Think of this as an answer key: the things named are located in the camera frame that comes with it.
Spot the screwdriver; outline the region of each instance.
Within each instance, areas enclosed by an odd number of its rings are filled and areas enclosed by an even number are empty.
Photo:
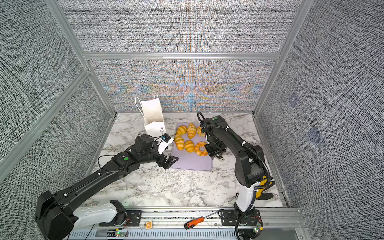
[[[207,217],[210,217],[214,214],[216,214],[218,211],[212,213],[212,214],[209,214],[208,216],[205,216],[205,217],[199,217],[199,218],[196,218],[196,219],[192,219],[191,221],[187,222],[184,224],[184,228],[185,229],[190,229],[190,228],[193,228],[194,226],[196,226],[197,224],[201,223],[201,222],[204,222],[204,219],[207,218]]]

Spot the donut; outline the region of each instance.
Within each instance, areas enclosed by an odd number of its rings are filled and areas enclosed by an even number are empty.
[[[189,137],[189,139],[192,139],[192,138],[195,136],[195,134],[196,134],[196,127],[195,127],[195,124],[190,123],[190,124],[188,125],[187,133],[188,133],[188,137]]]
[[[197,155],[201,156],[201,157],[208,155],[208,152],[207,152],[207,150],[205,149],[205,145],[206,145],[206,144],[207,144],[206,142],[198,142],[198,143],[195,145],[195,153],[196,153]]]
[[[205,137],[205,133],[202,133],[202,132],[201,132],[201,127],[197,127],[197,128],[196,128],[196,131],[197,131],[197,134],[198,134],[200,137]]]
[[[178,134],[175,135],[175,144],[180,151],[184,149],[184,139]]]
[[[177,128],[177,130],[176,130],[176,134],[178,134],[178,135],[184,135],[184,134],[186,134],[187,133],[187,127],[186,126],[184,126],[184,125],[181,125],[180,127],[178,127]]]
[[[187,152],[193,152],[195,150],[195,145],[191,140],[188,140],[184,143],[184,148]]]

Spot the white paper bag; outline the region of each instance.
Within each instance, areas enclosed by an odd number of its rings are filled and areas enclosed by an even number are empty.
[[[142,111],[136,103],[136,98],[140,102]],[[144,118],[144,127],[148,135],[159,137],[167,132],[166,126],[164,125],[163,111],[161,110],[161,104],[157,94],[155,94],[154,99],[149,101],[140,101],[138,97],[135,97],[135,104]]]

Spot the round pastry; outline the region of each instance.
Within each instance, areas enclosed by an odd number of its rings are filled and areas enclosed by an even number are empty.
[[[193,152],[195,150],[195,145],[191,140],[188,140],[184,143],[184,148],[187,152]]]
[[[196,134],[196,127],[195,127],[195,124],[190,123],[190,124],[188,125],[188,128],[187,128],[187,134],[188,134],[189,139],[192,139],[192,138],[195,136],[195,134]]]
[[[196,131],[197,131],[197,134],[198,134],[200,137],[205,137],[205,133],[202,133],[202,132],[201,132],[201,127],[197,127],[197,128],[196,128]]]
[[[177,149],[179,149],[180,151],[184,149],[184,139],[180,137],[178,134],[175,135],[175,143],[176,143]]]
[[[206,142],[198,142],[195,145],[195,153],[201,157],[208,155],[207,150],[205,149]]]
[[[178,134],[178,135],[184,135],[184,134],[186,134],[187,133],[187,127],[186,126],[184,126],[184,125],[181,125],[180,127],[178,127],[177,128],[177,130],[176,130],[176,134]]]

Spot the orange screwdriver handle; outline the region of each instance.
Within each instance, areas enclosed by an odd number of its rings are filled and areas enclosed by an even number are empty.
[[[204,222],[204,217],[199,217],[199,218],[196,218],[196,219],[192,219],[191,221],[189,221],[186,224],[184,224],[184,228],[185,229],[193,228],[194,226],[196,226],[197,224],[199,224],[201,222]]]

